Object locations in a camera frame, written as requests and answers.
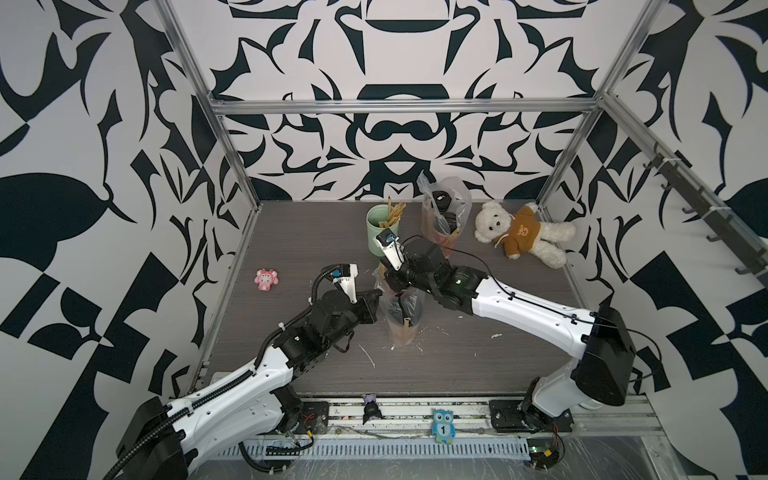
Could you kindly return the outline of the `green straw holder cup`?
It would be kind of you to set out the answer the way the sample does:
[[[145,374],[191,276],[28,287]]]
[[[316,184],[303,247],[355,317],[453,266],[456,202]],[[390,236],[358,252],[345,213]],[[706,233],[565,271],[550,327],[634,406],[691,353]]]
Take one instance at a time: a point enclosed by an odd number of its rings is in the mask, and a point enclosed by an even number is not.
[[[368,249],[375,257],[383,257],[384,254],[376,242],[376,237],[384,231],[381,224],[387,222],[389,218],[389,207],[384,204],[371,207],[365,217],[367,228]]]

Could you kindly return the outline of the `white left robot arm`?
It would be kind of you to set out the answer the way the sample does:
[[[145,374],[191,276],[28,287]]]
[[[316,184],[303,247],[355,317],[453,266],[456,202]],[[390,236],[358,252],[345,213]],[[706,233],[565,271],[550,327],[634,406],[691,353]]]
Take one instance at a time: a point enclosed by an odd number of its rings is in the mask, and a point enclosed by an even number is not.
[[[246,439],[286,433],[299,423],[302,402],[292,382],[372,324],[382,293],[354,299],[332,289],[262,343],[255,359],[222,380],[167,404],[157,398],[134,414],[117,447],[108,479],[185,479],[214,455]]]

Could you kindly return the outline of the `red milk tea cup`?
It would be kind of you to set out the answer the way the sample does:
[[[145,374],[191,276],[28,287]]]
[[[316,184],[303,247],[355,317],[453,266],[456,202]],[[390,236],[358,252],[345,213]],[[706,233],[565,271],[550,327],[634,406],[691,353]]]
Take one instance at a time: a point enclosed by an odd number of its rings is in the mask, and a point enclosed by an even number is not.
[[[444,218],[454,217],[455,213],[451,210],[453,197],[444,190],[435,190],[432,192],[432,206]]]
[[[438,214],[427,224],[427,237],[444,249],[453,248],[461,233],[455,213]]]

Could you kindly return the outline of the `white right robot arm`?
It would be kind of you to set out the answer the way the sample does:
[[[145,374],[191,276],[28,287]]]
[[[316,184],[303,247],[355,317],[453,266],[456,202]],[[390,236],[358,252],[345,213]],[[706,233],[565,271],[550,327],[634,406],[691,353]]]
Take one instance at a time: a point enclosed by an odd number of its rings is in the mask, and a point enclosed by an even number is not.
[[[391,238],[380,248],[392,290],[413,287],[446,309],[512,326],[568,354],[564,366],[531,382],[511,430],[544,430],[575,406],[624,405],[635,381],[636,349],[633,331],[617,310],[569,307],[517,290],[498,281],[488,267],[451,265],[442,249],[424,238],[407,244]]]

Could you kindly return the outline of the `blue owl figure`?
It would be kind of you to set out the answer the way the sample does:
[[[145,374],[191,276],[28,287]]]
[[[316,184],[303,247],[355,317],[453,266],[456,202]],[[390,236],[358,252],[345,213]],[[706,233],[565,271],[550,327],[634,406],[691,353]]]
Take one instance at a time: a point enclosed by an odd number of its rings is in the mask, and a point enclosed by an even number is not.
[[[433,410],[432,435],[440,444],[451,444],[456,436],[454,413],[450,410]]]

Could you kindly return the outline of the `pale milk tea cup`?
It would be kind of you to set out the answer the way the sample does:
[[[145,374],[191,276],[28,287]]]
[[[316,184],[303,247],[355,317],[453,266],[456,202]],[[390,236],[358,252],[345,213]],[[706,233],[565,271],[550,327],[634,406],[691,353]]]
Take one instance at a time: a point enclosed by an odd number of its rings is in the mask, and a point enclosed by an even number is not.
[[[384,310],[392,341],[396,346],[410,345],[418,332],[424,301],[418,297],[396,297]]]

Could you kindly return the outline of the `bundle of paper straws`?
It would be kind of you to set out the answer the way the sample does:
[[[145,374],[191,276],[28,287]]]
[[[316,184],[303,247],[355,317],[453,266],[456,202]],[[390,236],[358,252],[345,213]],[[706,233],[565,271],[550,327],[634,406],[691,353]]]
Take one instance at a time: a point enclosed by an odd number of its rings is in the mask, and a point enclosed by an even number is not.
[[[389,199],[387,203],[387,217],[385,220],[380,221],[378,226],[380,228],[392,228],[400,221],[405,208],[405,202],[394,203],[392,199]]]

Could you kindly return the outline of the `pink plush toy figure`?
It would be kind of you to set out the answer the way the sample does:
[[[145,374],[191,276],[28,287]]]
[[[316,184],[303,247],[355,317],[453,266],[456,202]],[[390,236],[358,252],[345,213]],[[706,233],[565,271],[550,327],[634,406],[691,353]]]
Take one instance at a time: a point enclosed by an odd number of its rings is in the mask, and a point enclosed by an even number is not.
[[[254,277],[254,283],[259,291],[270,291],[279,284],[279,275],[273,269],[259,269]]]

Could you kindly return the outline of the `white teddy bear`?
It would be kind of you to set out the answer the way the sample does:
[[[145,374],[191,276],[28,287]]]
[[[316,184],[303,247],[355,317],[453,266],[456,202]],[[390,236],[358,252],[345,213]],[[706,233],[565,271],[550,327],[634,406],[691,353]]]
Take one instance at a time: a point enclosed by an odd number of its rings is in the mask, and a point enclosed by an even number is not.
[[[535,202],[515,213],[497,201],[485,202],[475,216],[475,239],[502,249],[510,260],[530,254],[549,268],[563,268],[567,258],[559,244],[575,237],[576,226],[572,222],[541,222],[536,217],[538,210]]]

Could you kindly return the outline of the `clear plastic carrier bag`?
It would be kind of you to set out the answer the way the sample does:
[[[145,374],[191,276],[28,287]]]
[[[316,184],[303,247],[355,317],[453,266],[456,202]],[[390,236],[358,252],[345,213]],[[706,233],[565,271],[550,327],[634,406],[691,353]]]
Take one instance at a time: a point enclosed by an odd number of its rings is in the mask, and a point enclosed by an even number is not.
[[[430,182],[422,172],[417,178],[417,186],[422,194],[422,235],[439,245],[448,257],[468,226],[472,196],[456,176]]]

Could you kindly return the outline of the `small purple figure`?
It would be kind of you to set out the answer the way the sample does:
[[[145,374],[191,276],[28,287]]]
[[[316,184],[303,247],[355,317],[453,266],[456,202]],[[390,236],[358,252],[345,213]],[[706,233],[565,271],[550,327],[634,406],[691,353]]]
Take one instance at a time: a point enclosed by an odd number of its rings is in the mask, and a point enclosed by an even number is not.
[[[383,419],[384,415],[382,414],[382,411],[380,409],[380,406],[377,403],[377,397],[375,394],[366,394],[364,396],[364,407],[363,407],[363,421],[362,424],[365,425],[371,420],[375,419]]]

